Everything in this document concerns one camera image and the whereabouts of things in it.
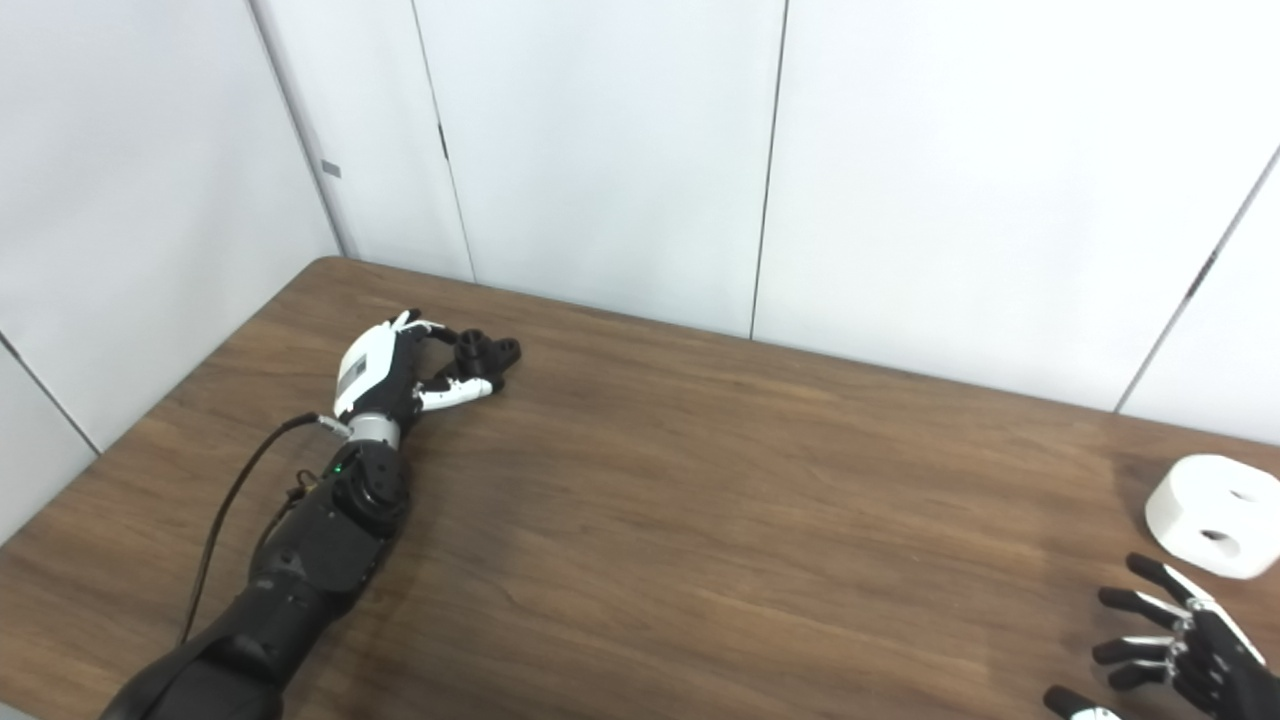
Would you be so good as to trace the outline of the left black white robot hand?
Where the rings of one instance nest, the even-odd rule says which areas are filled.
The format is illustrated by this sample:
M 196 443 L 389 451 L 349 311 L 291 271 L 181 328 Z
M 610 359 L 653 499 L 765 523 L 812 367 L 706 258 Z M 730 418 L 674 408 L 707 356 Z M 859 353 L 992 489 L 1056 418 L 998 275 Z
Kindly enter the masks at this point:
M 417 370 L 428 341 L 452 348 L 452 361 L 430 377 Z M 340 360 L 333 413 L 351 442 L 398 450 L 412 424 L 436 413 L 502 392 L 506 373 L 522 357 L 517 340 L 493 340 L 480 329 L 453 331 L 417 309 L 365 331 Z

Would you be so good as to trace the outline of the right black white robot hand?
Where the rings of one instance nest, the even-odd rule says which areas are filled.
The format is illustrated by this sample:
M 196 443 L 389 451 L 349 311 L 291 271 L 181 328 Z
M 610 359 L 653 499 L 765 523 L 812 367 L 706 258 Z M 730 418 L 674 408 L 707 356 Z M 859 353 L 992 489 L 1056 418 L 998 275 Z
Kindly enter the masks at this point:
M 1169 688 L 1204 719 L 1276 719 L 1279 680 L 1267 659 L 1231 614 L 1187 574 L 1151 556 L 1130 552 L 1130 574 L 1158 587 L 1103 585 L 1102 607 L 1140 616 L 1156 635 L 1120 635 L 1092 647 L 1093 665 L 1111 691 Z

